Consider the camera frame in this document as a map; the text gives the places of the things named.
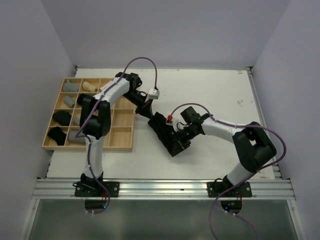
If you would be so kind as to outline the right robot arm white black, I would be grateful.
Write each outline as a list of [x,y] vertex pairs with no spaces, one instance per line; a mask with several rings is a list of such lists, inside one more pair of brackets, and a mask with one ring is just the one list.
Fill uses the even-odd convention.
[[176,127],[171,132],[171,156],[176,156],[191,145],[191,140],[198,135],[214,136],[234,144],[239,163],[223,178],[216,179],[209,187],[217,194],[235,196],[244,184],[243,179],[260,170],[277,154],[277,150],[257,122],[245,126],[223,123],[215,120],[210,113],[200,115],[190,106],[180,113],[186,123],[183,128]]

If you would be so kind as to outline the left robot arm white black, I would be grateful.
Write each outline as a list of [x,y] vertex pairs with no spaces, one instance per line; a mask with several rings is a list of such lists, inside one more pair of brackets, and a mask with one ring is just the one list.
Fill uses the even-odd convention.
[[102,155],[105,137],[111,130],[111,107],[125,97],[136,106],[136,113],[151,119],[152,101],[137,90],[142,85],[135,73],[119,72],[105,89],[94,96],[85,96],[82,100],[80,130],[77,137],[85,138],[85,170],[76,182],[76,197],[109,197],[109,190],[103,184]]

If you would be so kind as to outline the white underwear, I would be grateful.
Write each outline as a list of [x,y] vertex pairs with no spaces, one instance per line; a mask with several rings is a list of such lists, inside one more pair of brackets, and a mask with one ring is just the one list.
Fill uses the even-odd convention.
[[101,79],[100,85],[99,85],[100,92],[104,92],[105,89],[107,89],[112,83],[113,81],[110,79]]

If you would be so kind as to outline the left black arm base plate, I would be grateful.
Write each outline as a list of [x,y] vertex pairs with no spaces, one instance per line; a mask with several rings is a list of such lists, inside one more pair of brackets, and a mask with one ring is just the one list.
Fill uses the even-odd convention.
[[96,181],[90,183],[90,185],[85,185],[81,181],[74,182],[72,184],[75,187],[74,196],[75,197],[111,197],[117,198],[119,195],[120,183],[117,181],[103,181],[98,184]]

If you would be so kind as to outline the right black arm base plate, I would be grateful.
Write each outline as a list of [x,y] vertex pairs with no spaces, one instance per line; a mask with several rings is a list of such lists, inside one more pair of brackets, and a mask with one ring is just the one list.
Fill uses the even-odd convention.
[[[215,198],[219,196],[222,192],[228,190],[233,185],[229,182],[227,178],[217,178],[214,181],[208,181],[206,183],[207,195],[209,198]],[[251,185],[249,182],[245,182],[240,186],[235,187],[232,190],[226,192],[222,197],[225,198],[237,198],[237,197],[252,197]]]

